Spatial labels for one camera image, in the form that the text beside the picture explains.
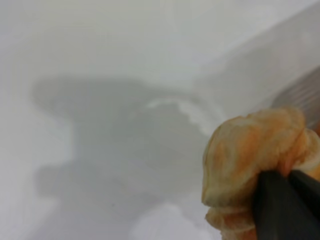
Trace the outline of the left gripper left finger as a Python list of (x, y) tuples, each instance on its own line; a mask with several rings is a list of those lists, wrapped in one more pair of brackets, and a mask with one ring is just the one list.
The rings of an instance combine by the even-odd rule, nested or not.
[(320, 214), (313, 214), (289, 176), (264, 171), (258, 177), (252, 213), (258, 240), (319, 240)]

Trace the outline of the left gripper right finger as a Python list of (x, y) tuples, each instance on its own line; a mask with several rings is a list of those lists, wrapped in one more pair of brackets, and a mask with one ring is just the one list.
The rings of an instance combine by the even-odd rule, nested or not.
[(313, 214), (320, 213), (320, 182), (299, 170), (288, 177), (290, 185)]

